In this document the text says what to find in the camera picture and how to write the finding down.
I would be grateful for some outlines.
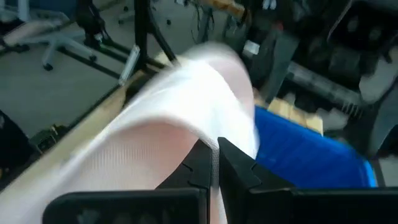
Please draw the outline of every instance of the black machine part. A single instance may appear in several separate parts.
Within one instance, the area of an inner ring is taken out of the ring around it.
[[[363,116],[349,122],[342,137],[366,157],[398,156],[398,79],[382,98],[364,111]]]
[[[355,1],[329,33],[336,41],[360,52],[390,50],[398,35],[398,9],[385,1]]]
[[[289,66],[294,52],[299,45],[299,40],[293,36],[285,32],[280,32],[277,29],[274,29],[273,32],[275,32],[275,39],[271,45],[274,44],[274,47],[270,49],[271,59],[269,62],[271,63],[271,71],[266,70],[266,72],[269,72],[269,75],[260,89],[260,95],[268,104],[275,98],[282,86],[287,76],[286,68]]]
[[[47,206],[42,223],[206,224],[205,195],[197,188],[70,193]]]
[[[100,12],[92,0],[78,1],[76,23],[85,30],[85,45],[122,63],[126,63],[126,55],[130,54],[131,49],[112,40],[105,29],[105,21],[101,18]]]
[[[218,141],[220,185],[230,224],[397,221],[391,205],[398,200],[398,188],[292,188],[291,183],[275,179],[227,139]]]

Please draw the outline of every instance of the blue plastic bin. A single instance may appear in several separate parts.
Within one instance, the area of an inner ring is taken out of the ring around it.
[[[257,162],[299,188],[375,187],[370,163],[354,149],[256,108]]]

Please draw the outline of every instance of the white fabric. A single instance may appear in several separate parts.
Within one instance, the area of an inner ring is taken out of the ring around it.
[[[1,220],[41,223],[46,205],[67,192],[154,189],[200,138],[213,150],[211,224],[226,223],[217,138],[253,158],[257,141],[250,82],[239,60],[222,52],[159,74],[68,161],[37,177],[18,198],[0,200]]]

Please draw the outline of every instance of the gray floor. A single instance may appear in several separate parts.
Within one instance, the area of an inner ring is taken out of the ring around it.
[[[96,0],[97,6],[107,0]],[[155,4],[155,18],[167,42],[176,54],[180,54],[195,44],[192,39],[197,35],[195,10],[182,7],[173,1],[163,0]],[[116,6],[101,13],[111,37],[126,47],[134,44],[134,23],[117,23],[118,14],[123,6]],[[210,39],[219,36],[225,15],[215,14],[215,29]],[[149,37],[149,55],[160,51],[152,37]],[[83,114],[101,96],[116,84],[116,80],[61,53],[57,53],[53,62],[54,70],[46,72],[41,66],[41,56],[45,46],[32,46],[23,54],[11,53],[0,58],[0,108],[8,114],[28,136],[32,136],[51,124],[70,124]],[[123,64],[97,54],[98,62],[115,72],[121,72]],[[398,62],[398,50],[392,57]],[[398,64],[388,65],[380,62],[377,74],[361,82],[361,91],[368,101],[374,101],[387,89],[388,83],[398,71]],[[337,111],[323,114],[325,127],[343,125],[344,117]],[[382,169],[389,186],[398,185],[398,161],[382,161]]]

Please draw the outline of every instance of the black metal frame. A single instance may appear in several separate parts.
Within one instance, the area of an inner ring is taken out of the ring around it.
[[[157,68],[164,68],[159,62],[156,62],[148,56],[147,50],[147,35],[152,34],[155,40],[158,42],[167,58],[170,61],[176,61],[176,56],[172,49],[160,33],[159,27],[157,26],[152,11],[150,9],[149,0],[137,0],[134,1],[134,8],[136,9],[134,30],[136,35],[136,45],[140,48],[140,55],[136,63],[137,70],[148,69],[147,65],[152,65]]]

